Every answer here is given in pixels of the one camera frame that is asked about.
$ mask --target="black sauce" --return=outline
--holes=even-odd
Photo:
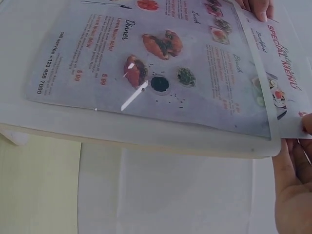
[[[169,82],[165,77],[153,77],[151,87],[157,92],[165,92],[169,88]]]

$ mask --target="finger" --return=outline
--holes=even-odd
[[[271,3],[271,1],[267,9],[267,17],[272,20],[274,18],[274,6],[273,6],[273,3]]]
[[[269,7],[269,0],[254,0],[253,1],[253,11],[257,18],[262,21],[268,21],[267,9]]]
[[[276,196],[279,196],[286,188],[298,184],[286,140],[282,140],[282,149],[277,156],[272,157],[272,161],[275,177],[275,192]]]
[[[303,147],[304,152],[306,152],[306,155],[309,159],[309,161],[312,161],[312,139],[301,139],[299,140],[300,145]]]
[[[250,5],[249,5],[249,0],[243,0],[244,5],[245,5],[245,9],[247,11],[251,11]]]
[[[298,142],[293,147],[293,158],[299,180],[303,184],[312,182],[312,166],[304,153],[303,147]]]
[[[308,114],[302,118],[304,130],[312,135],[312,114]]]
[[[245,5],[244,5],[243,0],[235,0],[235,1],[239,4],[239,6],[240,6],[242,9],[246,10],[246,7],[245,7]]]

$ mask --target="paper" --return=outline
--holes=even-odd
[[[279,78],[270,91],[240,14],[227,0],[72,0],[39,52],[27,97],[267,138],[274,103],[280,126],[292,126],[287,137],[305,137],[300,115],[310,107],[290,103],[301,98],[283,93],[282,70],[268,72]]]

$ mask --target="white surface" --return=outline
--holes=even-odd
[[[83,144],[79,234],[276,234],[272,161]]]
[[[0,43],[5,45],[0,47],[0,54],[5,55],[0,57],[1,128],[80,141],[126,142],[130,144],[127,147],[140,145],[153,151],[192,155],[259,157],[279,151],[279,142],[259,137],[27,101],[24,87],[32,61],[66,3],[10,0],[1,12]]]
[[[29,135],[26,133],[18,133],[4,129],[0,129],[0,134],[4,135],[7,139],[18,146],[25,145],[29,139]]]

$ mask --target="white table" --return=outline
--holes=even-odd
[[[259,145],[262,141],[267,146],[264,139],[252,136],[26,100],[25,84],[32,62],[67,1],[4,0],[1,4],[5,10],[0,14],[0,129],[180,154],[259,157],[258,149],[266,151],[261,155],[272,155],[271,147]],[[240,137],[250,144],[242,144]],[[225,147],[232,148],[230,154]]]
[[[297,2],[284,0],[283,3],[299,35],[302,47],[305,48],[305,55],[312,58],[312,43],[310,43],[312,35],[311,32],[306,30],[308,26],[304,27],[302,25],[303,21],[309,22],[312,2],[308,0]],[[271,159],[251,161],[248,159],[203,159],[192,156],[164,157],[164,155],[146,154],[145,162],[142,163],[141,160],[144,159],[142,154],[142,152],[124,151],[124,155],[122,155],[120,148],[83,144],[78,194],[78,229],[80,234],[106,232],[141,234],[145,233],[144,231],[153,233],[152,227],[157,227],[157,225],[160,225],[159,228],[162,228],[163,231],[167,231],[166,233],[171,234],[223,234],[230,233],[225,232],[228,230],[231,230],[233,234],[277,233],[273,213],[275,194]],[[142,187],[140,189],[140,184],[137,184],[137,187],[133,187],[133,190],[131,190],[127,187],[127,182],[123,182],[123,186],[120,184],[125,179],[121,179],[122,174],[125,173],[122,171],[130,170],[131,166],[134,166],[134,162],[136,162],[137,173],[126,175],[134,178],[136,176]],[[182,168],[185,173],[179,173],[179,168]],[[227,171],[220,174],[214,168],[220,168],[221,171],[227,168]],[[231,177],[227,177],[229,175],[233,177],[242,176],[245,173],[249,173],[250,177],[241,177],[240,180],[236,181]],[[207,184],[194,176],[199,174],[207,179]],[[150,181],[151,185],[145,184],[144,179],[147,182]],[[179,191],[172,190],[170,186],[162,186],[161,183],[167,181],[175,182]],[[241,187],[231,186],[233,181]],[[227,183],[229,185],[228,189],[218,188],[218,191],[213,190],[213,185],[224,186]],[[206,192],[208,195],[207,200],[203,202],[200,195],[204,193],[202,187],[205,185],[211,192]],[[191,188],[193,193],[190,194],[188,188]],[[229,201],[235,200],[236,204],[224,207],[224,203],[216,199],[216,197],[225,199],[226,195],[224,193],[237,195],[241,189],[246,191],[250,189],[249,195],[243,196],[244,199],[242,200],[229,196],[227,197],[228,200],[224,201],[224,203],[228,204]],[[126,196],[121,196],[123,193],[133,193],[131,202],[126,199]],[[175,203],[183,201],[181,197],[184,196],[187,197],[187,200],[184,200],[184,203],[179,203],[183,206],[179,210],[181,212],[180,221],[185,221],[187,224],[180,223],[179,225],[179,218],[173,216],[172,222],[175,225],[170,226],[169,222],[162,220],[161,216],[157,216],[157,213],[163,215],[164,218],[168,218],[170,214],[177,215]],[[145,204],[146,208],[141,206],[139,201]],[[136,204],[138,208],[131,206],[131,203]],[[226,208],[229,209],[229,214],[248,215],[241,219],[231,215],[220,218],[219,214],[223,212],[220,209]],[[133,217],[127,216],[126,211],[132,211]],[[195,216],[193,220],[187,219],[185,213],[188,211],[192,212],[192,214],[198,211],[198,216]]]

